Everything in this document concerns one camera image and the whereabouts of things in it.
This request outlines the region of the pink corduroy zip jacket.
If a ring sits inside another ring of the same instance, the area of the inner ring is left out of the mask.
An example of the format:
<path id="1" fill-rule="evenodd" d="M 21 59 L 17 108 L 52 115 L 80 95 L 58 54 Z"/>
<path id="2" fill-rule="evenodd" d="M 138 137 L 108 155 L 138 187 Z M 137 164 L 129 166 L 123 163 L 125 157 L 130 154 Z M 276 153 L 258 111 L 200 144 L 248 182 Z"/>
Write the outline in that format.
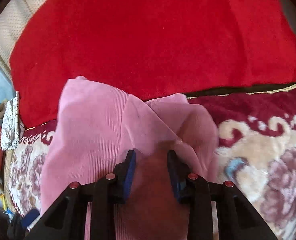
<path id="1" fill-rule="evenodd" d="M 189 209 L 173 195 L 166 155 L 174 150 L 192 172 L 214 181 L 218 144 L 208 111 L 183 94 L 144 102 L 84 77 L 69 79 L 41 171 L 41 211 L 71 182 L 95 182 L 135 150 L 130 196 L 115 208 L 117 239 L 186 239 Z"/>

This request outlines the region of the blue yellow plastic container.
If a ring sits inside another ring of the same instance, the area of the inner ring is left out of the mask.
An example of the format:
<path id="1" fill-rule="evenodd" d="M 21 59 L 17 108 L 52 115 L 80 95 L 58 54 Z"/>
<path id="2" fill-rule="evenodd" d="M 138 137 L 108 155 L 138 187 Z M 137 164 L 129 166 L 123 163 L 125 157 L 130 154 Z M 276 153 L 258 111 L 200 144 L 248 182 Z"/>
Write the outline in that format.
<path id="1" fill-rule="evenodd" d="M 4 193 L 0 193 L 0 202 L 2 204 L 2 208 L 3 208 L 4 212 L 5 212 L 5 214 L 12 215 L 13 212 L 9 208 L 9 205 L 7 203 L 7 200 L 6 200 L 6 197 L 5 197 Z"/>

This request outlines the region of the floral plush bed blanket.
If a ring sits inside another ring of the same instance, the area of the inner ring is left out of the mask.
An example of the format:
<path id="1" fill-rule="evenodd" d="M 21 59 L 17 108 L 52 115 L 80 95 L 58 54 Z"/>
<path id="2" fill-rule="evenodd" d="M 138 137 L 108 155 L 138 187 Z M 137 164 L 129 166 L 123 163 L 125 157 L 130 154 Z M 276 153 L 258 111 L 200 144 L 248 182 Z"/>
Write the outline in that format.
<path id="1" fill-rule="evenodd" d="M 219 129 L 217 178 L 235 182 L 278 239 L 296 238 L 296 84 L 261 93 L 200 96 Z M 56 122 L 28 129 L 7 153 L 13 212 L 40 208 L 40 178 Z"/>

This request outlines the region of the white black patterned folded cloth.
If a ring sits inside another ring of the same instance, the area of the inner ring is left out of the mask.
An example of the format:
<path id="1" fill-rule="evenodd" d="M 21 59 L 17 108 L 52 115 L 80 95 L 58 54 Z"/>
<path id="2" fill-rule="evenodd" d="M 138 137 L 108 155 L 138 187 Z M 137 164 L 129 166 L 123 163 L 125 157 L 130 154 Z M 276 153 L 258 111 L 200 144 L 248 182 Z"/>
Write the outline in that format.
<path id="1" fill-rule="evenodd" d="M 1 149 L 3 151 L 15 150 L 25 131 L 19 116 L 19 102 L 19 92 L 16 91 L 15 97 L 5 104 L 1 126 Z"/>

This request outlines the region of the beige dotted curtain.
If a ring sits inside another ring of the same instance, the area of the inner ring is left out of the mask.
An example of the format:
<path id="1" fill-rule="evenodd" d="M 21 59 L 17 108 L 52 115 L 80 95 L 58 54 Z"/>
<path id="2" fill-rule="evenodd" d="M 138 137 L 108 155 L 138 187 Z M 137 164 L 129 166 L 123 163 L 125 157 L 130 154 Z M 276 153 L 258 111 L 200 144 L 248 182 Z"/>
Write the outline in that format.
<path id="1" fill-rule="evenodd" d="M 10 0 L 0 14 L 0 72 L 12 83 L 11 52 L 28 21 L 46 0 Z"/>

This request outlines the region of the red bed blanket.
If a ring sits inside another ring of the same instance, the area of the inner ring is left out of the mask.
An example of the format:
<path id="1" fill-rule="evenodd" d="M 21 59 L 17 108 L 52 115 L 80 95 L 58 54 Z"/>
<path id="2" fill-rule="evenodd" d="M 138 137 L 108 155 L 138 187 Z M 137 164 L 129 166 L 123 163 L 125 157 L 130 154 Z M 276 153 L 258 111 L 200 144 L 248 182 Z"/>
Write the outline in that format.
<path id="1" fill-rule="evenodd" d="M 77 76 L 143 100 L 296 82 L 296 36 L 279 0 L 47 0 L 10 65 L 33 127 L 56 117 Z"/>

